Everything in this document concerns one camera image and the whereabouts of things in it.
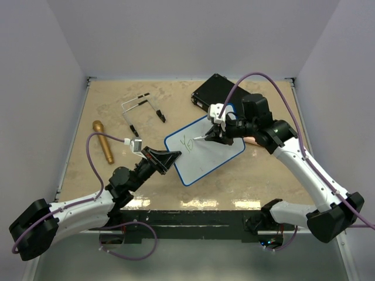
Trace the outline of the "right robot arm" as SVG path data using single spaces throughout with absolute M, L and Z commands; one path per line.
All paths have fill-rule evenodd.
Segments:
M 346 191 L 317 164 L 289 123 L 272 117 L 265 97 L 249 94 L 241 103 L 244 114 L 234 119 L 224 104 L 210 105 L 207 118 L 212 127 L 204 140 L 232 145 L 237 138 L 253 137 L 292 172 L 314 202 L 301 205 L 272 200 L 261 208 L 257 218 L 250 219 L 250 231 L 257 232 L 259 227 L 274 230 L 280 224 L 290 224 L 307 228 L 319 241 L 328 243 L 353 225 L 364 204 L 363 197 Z

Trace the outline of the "white whiteboard marker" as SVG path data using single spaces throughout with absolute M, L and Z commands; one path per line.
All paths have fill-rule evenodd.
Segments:
M 206 137 L 206 135 L 198 136 L 198 137 L 193 138 L 193 140 L 196 141 L 196 140 L 200 140 L 200 139 L 205 139 L 205 137 Z

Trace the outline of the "blue framed whiteboard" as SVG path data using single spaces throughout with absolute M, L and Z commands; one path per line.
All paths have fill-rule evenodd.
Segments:
M 235 139 L 231 146 L 195 139 L 203 136 L 211 127 L 207 117 L 202 116 L 164 139 L 168 151 L 182 152 L 175 162 L 175 169 L 184 186 L 193 185 L 246 149 L 241 138 Z

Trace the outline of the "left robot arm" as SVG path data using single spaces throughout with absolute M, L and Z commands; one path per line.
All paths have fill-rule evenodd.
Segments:
M 161 175 L 175 164 L 182 152 L 145 147 L 141 161 L 130 170 L 116 168 L 107 185 L 88 196 L 62 203 L 34 201 L 10 226 L 14 240 L 12 253 L 23 261 L 34 259 L 50 246 L 71 235 L 89 229 L 116 229 L 121 224 L 120 209 L 154 173 Z

